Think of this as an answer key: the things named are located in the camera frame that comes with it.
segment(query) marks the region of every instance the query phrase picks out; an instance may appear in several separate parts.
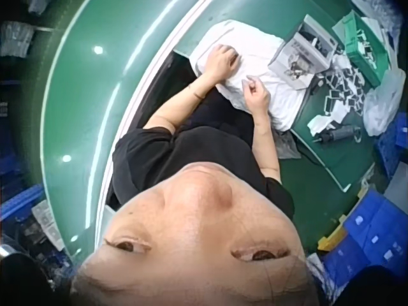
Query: finger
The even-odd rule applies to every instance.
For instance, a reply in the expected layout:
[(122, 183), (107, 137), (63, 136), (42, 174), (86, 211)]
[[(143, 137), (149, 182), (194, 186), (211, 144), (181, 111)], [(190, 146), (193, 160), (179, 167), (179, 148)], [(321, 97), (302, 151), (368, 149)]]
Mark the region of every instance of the finger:
[(231, 48), (227, 52), (225, 52), (225, 56), (228, 58), (229, 62), (233, 64), (233, 59), (237, 58), (238, 53), (234, 48)]
[(235, 59), (233, 59), (232, 65), (231, 65), (231, 69), (233, 71), (235, 71), (239, 65), (241, 65), (241, 56), (237, 54), (237, 56), (235, 57)]
[(247, 80), (242, 80), (242, 90), (244, 92), (244, 97), (251, 97), (251, 88), (249, 87), (249, 82)]
[(255, 83), (257, 89), (265, 88), (263, 82), (258, 76), (247, 75), (247, 78)]
[(253, 81), (249, 82), (249, 88), (252, 93), (256, 92), (256, 84)]
[(221, 53), (226, 53), (231, 48), (231, 46), (223, 45), (219, 50), (221, 51)]

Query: yellow object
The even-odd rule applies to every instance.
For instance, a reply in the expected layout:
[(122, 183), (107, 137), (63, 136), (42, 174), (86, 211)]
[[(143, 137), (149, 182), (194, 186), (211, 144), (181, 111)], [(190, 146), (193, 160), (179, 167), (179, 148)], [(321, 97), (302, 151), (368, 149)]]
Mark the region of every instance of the yellow object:
[[(357, 197), (358, 201), (353, 207), (353, 209), (350, 211), (349, 215), (353, 212), (353, 210), (360, 204), (360, 201), (362, 198), (364, 198), (365, 194), (367, 193), (368, 188), (362, 187), (361, 190), (359, 191)], [(319, 240), (317, 243), (317, 249), (320, 251), (327, 251), (330, 252), (333, 250), (341, 241), (344, 239), (344, 237), (347, 235), (347, 231), (345, 228), (343, 228), (343, 223), (344, 221), (348, 218), (348, 215), (342, 215), (339, 219), (339, 226), (336, 227), (333, 233), (329, 237), (323, 237), (322, 239)]]
[(319, 240), (319, 242), (317, 243), (318, 250), (330, 252), (343, 240), (343, 238), (347, 235), (347, 231), (343, 228), (343, 222), (346, 219), (347, 217), (345, 215), (342, 215), (339, 219), (340, 224), (339, 226), (337, 226), (334, 232), (331, 233), (328, 238), (323, 237)]

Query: green plastic tray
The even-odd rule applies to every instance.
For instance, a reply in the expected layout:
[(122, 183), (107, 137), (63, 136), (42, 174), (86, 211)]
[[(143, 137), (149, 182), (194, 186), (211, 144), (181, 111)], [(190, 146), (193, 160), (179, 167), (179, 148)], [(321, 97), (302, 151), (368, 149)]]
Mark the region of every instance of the green plastic tray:
[[(350, 60), (360, 69), (373, 87), (377, 87), (383, 80), (384, 73), (388, 69), (388, 54), (384, 45), (371, 31), (370, 27), (357, 15), (355, 11), (343, 18), (346, 35), (346, 54)], [(377, 69), (374, 69), (364, 56), (358, 51), (357, 31), (363, 30), (370, 42)]]

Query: white fabric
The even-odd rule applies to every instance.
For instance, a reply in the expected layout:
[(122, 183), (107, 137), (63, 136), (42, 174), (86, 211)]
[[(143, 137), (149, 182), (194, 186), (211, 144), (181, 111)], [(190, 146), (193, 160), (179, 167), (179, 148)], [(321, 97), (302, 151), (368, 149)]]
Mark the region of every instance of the white fabric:
[(306, 90), (294, 90), (268, 69), (282, 43), (281, 38), (261, 32), (255, 27), (227, 20), (208, 30), (191, 54), (190, 63), (196, 75), (201, 75), (208, 55), (216, 45), (234, 47), (242, 56), (240, 68), (224, 85), (217, 85), (218, 91), (230, 100), (235, 108), (249, 112), (242, 92), (242, 80), (247, 80), (247, 75), (260, 77), (271, 94), (269, 111), (272, 123), (275, 129), (287, 131), (295, 121)]

